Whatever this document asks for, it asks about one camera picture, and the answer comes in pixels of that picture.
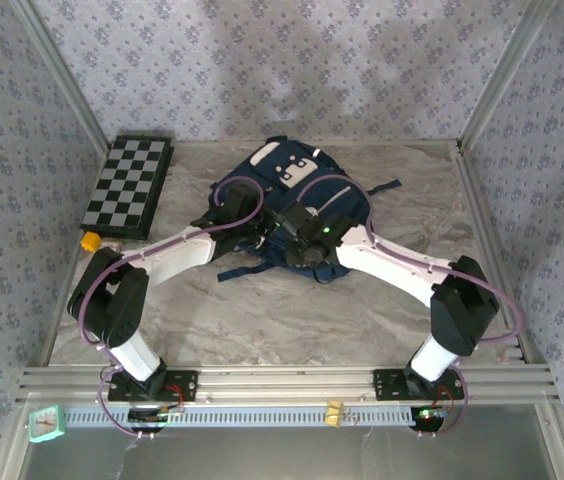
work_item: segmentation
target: gray marble table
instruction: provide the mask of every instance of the gray marble table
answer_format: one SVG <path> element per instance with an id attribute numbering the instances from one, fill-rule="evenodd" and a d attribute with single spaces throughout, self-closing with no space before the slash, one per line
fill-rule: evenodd
<path id="1" fill-rule="evenodd" d="M 178 233 L 204 213 L 209 185 L 256 146 L 176 144 L 149 241 Z M 401 145 L 323 148 L 366 187 L 402 181 L 402 187 L 373 197 L 381 236 L 433 256 L 479 258 L 454 166 L 444 154 Z M 88 261 L 84 254 L 74 284 Z M 429 332 L 422 304 L 361 272 L 329 285 L 279 269 L 217 282 L 219 272 L 257 263 L 245 253 L 230 254 L 151 290 L 140 327 L 149 344 L 171 365 L 401 365 Z M 488 333 L 504 330 L 498 318 Z M 469 362 L 501 358 L 501 350 L 485 347 Z M 82 343 L 76 322 L 64 314 L 51 363 L 104 361 Z"/>

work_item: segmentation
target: yellow object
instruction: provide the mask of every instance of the yellow object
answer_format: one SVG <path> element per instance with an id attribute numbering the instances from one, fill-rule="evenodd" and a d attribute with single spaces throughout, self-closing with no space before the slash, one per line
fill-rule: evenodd
<path id="1" fill-rule="evenodd" d="M 326 424 L 332 427 L 339 427 L 342 421 L 343 405 L 339 400 L 331 400 L 326 409 Z"/>
<path id="2" fill-rule="evenodd" d="M 87 252 L 95 252 L 100 246 L 102 239 L 97 233 L 86 232 L 84 237 L 82 237 L 82 248 Z"/>

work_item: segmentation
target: black bracket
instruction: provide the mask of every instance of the black bracket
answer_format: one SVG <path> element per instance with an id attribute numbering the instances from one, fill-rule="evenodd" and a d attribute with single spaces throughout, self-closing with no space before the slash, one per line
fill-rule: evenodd
<path id="1" fill-rule="evenodd" d="M 147 393 L 127 372 L 119 372 L 111 377 L 109 386 L 109 402 L 159 402 L 180 403 L 177 389 L 166 388 L 175 385 L 182 392 L 182 402 L 195 401 L 198 389 L 198 372 L 195 370 L 165 370 L 162 388 L 151 394 Z"/>
<path id="2" fill-rule="evenodd" d="M 453 370 L 446 370 L 435 382 L 434 387 L 416 396 L 411 393 L 404 374 L 404 369 L 381 368 L 373 371 L 373 387 L 375 388 L 375 399 L 379 402 L 391 400 L 427 400 L 434 402 L 440 397 L 439 388 L 445 387 L 451 393 L 453 400 L 462 400 L 464 391 L 460 377 Z"/>

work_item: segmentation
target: small clock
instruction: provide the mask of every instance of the small clock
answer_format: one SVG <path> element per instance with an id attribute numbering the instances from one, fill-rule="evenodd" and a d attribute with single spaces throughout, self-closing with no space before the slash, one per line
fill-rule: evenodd
<path id="1" fill-rule="evenodd" d="M 29 440 L 33 443 L 64 435 L 65 428 L 64 408 L 61 405 L 52 405 L 29 414 Z"/>

